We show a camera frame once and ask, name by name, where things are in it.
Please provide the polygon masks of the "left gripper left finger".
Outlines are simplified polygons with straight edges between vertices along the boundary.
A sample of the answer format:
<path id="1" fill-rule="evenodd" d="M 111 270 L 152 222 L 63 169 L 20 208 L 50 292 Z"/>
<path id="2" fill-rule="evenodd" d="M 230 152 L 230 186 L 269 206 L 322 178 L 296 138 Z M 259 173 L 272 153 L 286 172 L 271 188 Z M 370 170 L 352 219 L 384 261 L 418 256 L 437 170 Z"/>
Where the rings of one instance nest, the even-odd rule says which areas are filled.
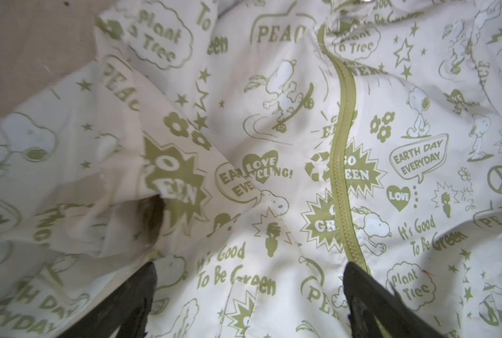
<path id="1" fill-rule="evenodd" d="M 59 336 L 145 337 L 156 285 L 155 266 L 151 262 L 146 263 L 92 311 Z"/>

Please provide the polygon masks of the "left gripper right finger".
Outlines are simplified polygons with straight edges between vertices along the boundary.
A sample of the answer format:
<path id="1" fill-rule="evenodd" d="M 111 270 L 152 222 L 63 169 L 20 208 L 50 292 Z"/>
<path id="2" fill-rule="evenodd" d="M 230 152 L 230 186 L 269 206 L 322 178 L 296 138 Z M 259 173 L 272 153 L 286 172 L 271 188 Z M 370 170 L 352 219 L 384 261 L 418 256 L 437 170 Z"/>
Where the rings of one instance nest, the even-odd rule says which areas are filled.
<path id="1" fill-rule="evenodd" d="M 406 307 L 397 292 L 390 293 L 354 262 L 345 266 L 343 288 L 353 337 L 441 336 Z"/>

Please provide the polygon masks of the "white green printed jacket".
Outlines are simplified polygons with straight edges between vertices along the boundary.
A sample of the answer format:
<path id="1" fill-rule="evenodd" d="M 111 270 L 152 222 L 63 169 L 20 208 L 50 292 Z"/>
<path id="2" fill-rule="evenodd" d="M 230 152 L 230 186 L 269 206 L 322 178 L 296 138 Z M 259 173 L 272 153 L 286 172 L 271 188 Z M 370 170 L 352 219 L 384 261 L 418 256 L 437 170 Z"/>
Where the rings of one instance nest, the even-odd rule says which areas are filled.
<path id="1" fill-rule="evenodd" d="M 358 264 L 502 337 L 502 1 L 0 1 L 0 337 L 146 263 L 145 337 L 352 337 Z"/>

